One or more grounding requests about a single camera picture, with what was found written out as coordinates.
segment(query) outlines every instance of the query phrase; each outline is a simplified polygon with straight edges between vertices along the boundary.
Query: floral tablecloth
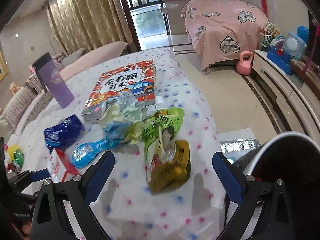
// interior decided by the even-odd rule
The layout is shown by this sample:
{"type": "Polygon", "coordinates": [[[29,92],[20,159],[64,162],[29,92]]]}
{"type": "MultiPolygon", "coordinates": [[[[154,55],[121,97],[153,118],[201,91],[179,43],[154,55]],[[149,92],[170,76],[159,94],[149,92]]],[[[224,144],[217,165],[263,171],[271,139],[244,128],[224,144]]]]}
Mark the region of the floral tablecloth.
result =
{"type": "MultiPolygon", "coordinates": [[[[190,144],[190,179],[177,190],[152,195],[146,182],[143,144],[120,149],[115,152],[116,164],[111,175],[98,200],[90,207],[112,239],[215,239],[223,229],[225,213],[225,191],[212,168],[212,156],[220,151],[216,126],[203,93],[188,80],[183,66],[179,66],[167,49],[150,49],[115,58],[70,79],[67,85],[75,100],[61,109],[53,99],[21,135],[18,145],[25,153],[23,170],[46,168],[49,151],[44,142],[44,129],[72,114],[81,117],[101,73],[150,59],[154,59],[156,66],[156,95],[162,95],[168,107],[181,107],[185,111],[176,139],[190,144]]],[[[92,125],[77,145],[101,138],[99,125],[92,125]]],[[[66,151],[69,157],[77,145],[66,151]]],[[[34,183],[26,192],[33,193],[40,186],[41,183],[34,183]]],[[[65,205],[76,236],[85,239],[70,204],[65,205]]]]}

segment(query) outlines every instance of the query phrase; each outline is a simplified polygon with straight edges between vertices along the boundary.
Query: yellow ball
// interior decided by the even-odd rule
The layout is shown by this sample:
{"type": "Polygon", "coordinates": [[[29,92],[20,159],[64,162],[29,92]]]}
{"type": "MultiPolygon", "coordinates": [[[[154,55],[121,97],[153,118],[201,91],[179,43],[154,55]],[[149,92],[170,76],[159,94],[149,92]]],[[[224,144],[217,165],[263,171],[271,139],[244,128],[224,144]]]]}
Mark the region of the yellow ball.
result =
{"type": "Polygon", "coordinates": [[[16,150],[18,150],[18,149],[19,149],[19,146],[16,145],[16,144],[10,146],[10,147],[7,149],[7,153],[9,154],[9,156],[10,156],[10,158],[11,158],[12,160],[14,160],[14,152],[15,152],[16,150]]]}

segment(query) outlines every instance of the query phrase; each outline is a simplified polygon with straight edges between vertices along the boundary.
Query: screw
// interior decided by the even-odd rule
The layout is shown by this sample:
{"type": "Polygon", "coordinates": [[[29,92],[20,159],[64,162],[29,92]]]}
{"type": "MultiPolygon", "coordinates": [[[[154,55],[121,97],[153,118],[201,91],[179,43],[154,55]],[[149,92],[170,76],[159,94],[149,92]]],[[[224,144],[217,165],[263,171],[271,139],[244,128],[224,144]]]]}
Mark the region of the screw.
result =
{"type": "Polygon", "coordinates": [[[44,184],[45,184],[46,186],[48,186],[50,183],[51,183],[51,180],[50,180],[50,179],[46,179],[46,180],[44,181],[44,184]]]}
{"type": "Polygon", "coordinates": [[[282,179],[277,179],[277,183],[282,186],[284,184],[283,180],[282,179]]]}
{"type": "Polygon", "coordinates": [[[254,181],[255,180],[254,176],[252,176],[252,175],[247,175],[246,178],[247,178],[248,181],[254,181]]]}
{"type": "Polygon", "coordinates": [[[79,181],[79,180],[81,180],[81,176],[80,175],[76,175],[76,176],[73,177],[73,180],[74,181],[79,181]]]}

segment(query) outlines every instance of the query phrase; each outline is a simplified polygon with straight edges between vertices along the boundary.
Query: tree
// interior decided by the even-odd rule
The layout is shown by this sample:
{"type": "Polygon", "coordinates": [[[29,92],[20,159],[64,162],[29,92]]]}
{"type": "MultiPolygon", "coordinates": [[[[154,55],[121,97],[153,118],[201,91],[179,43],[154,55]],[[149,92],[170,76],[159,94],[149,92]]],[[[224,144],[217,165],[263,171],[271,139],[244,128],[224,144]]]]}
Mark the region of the tree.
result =
{"type": "MultiPolygon", "coordinates": [[[[141,0],[142,4],[146,4],[147,0],[141,0]]],[[[138,0],[134,0],[133,6],[138,6],[138,0]]],[[[140,13],[133,16],[137,27],[137,34],[140,38],[149,37],[166,33],[163,14],[160,10],[140,13]]]]}

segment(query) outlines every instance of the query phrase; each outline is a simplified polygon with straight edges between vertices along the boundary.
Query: cartoon car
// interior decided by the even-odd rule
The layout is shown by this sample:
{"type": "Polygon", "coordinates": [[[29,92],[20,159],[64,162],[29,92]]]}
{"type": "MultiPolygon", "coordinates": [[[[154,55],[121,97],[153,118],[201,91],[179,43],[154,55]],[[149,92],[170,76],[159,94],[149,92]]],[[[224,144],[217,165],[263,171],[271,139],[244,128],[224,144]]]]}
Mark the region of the cartoon car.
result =
{"type": "Polygon", "coordinates": [[[119,99],[120,92],[129,92],[133,96],[139,96],[141,94],[151,94],[154,91],[153,84],[148,81],[140,81],[131,85],[127,85],[124,89],[117,92],[114,99],[119,99]]]}

